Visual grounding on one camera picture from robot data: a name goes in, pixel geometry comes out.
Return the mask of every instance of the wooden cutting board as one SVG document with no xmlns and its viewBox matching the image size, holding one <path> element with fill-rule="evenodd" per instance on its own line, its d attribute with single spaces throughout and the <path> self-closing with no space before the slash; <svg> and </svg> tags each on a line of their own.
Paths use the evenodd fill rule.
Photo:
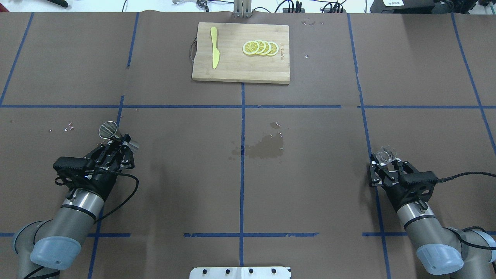
<svg viewBox="0 0 496 279">
<path fill-rule="evenodd" d="M 210 28 L 217 27 L 219 65 L 212 68 Z M 193 80 L 289 84 L 289 26 L 268 24 L 200 22 L 198 46 L 193 63 Z M 243 45 L 251 40 L 273 41 L 279 45 L 275 56 L 248 56 Z"/>
</svg>

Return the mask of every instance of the lemon slice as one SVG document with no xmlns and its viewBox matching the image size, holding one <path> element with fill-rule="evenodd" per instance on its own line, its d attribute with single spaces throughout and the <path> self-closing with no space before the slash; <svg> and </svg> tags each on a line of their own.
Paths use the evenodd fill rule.
<svg viewBox="0 0 496 279">
<path fill-rule="evenodd" d="M 274 56 L 279 52 L 279 45 L 274 42 L 267 42 L 270 45 L 270 51 L 267 56 Z"/>
<path fill-rule="evenodd" d="M 269 53 L 270 53 L 270 51 L 272 50 L 272 45 L 271 45 L 271 44 L 269 44 L 269 42 L 266 42 L 266 41 L 264 41 L 264 42 L 265 42 L 265 44 L 268 46 L 268 48 L 266 48 L 264 52 L 260 53 L 260 55 L 267 55 L 267 54 L 269 54 Z"/>
<path fill-rule="evenodd" d="M 246 55 L 254 55 L 258 51 L 260 44 L 257 41 L 247 41 L 243 45 L 243 53 Z"/>
<path fill-rule="evenodd" d="M 269 47 L 266 41 L 257 40 L 257 42 L 260 45 L 258 51 L 256 52 L 257 54 L 261 54 L 262 52 L 265 52 L 265 50 Z"/>
</svg>

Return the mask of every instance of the knife blade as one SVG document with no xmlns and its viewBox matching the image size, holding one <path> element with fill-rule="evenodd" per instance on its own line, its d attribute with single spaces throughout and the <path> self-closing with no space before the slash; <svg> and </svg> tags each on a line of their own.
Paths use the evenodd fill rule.
<svg viewBox="0 0 496 279">
<path fill-rule="evenodd" d="M 220 59 L 220 51 L 217 49 L 217 27 L 212 26 L 210 28 L 210 36 L 212 36 L 212 50 L 213 50 L 212 68 L 215 69 L 217 68 L 217 65 L 219 65 L 219 59 Z"/>
</svg>

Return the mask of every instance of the white bracket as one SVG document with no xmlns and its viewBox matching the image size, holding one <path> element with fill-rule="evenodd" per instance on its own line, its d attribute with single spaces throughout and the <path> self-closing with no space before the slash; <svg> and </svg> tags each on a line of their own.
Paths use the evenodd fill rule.
<svg viewBox="0 0 496 279">
<path fill-rule="evenodd" d="M 251 17 L 251 0 L 234 0 L 234 17 Z"/>
<path fill-rule="evenodd" d="M 289 267 L 194 268 L 189 279 L 291 279 Z"/>
</svg>

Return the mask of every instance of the brown table surface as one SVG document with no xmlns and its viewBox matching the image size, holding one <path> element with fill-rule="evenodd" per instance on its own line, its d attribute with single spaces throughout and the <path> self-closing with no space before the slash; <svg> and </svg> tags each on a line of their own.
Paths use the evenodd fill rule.
<svg viewBox="0 0 496 279">
<path fill-rule="evenodd" d="M 129 171 L 140 189 L 62 278 L 239 265 L 288 266 L 294 279 L 434 278 L 383 190 L 368 187 L 369 153 L 390 144 L 438 177 L 495 171 L 496 17 L 231 16 L 0 13 L 0 278 L 15 278 L 12 234 L 63 201 L 52 164 L 92 150 L 116 118 L 140 143 Z M 289 25 L 291 83 L 192 81 L 201 21 Z M 494 232 L 495 182 L 438 185 L 430 205 L 443 225 Z M 105 211 L 132 187 L 119 178 Z"/>
</svg>

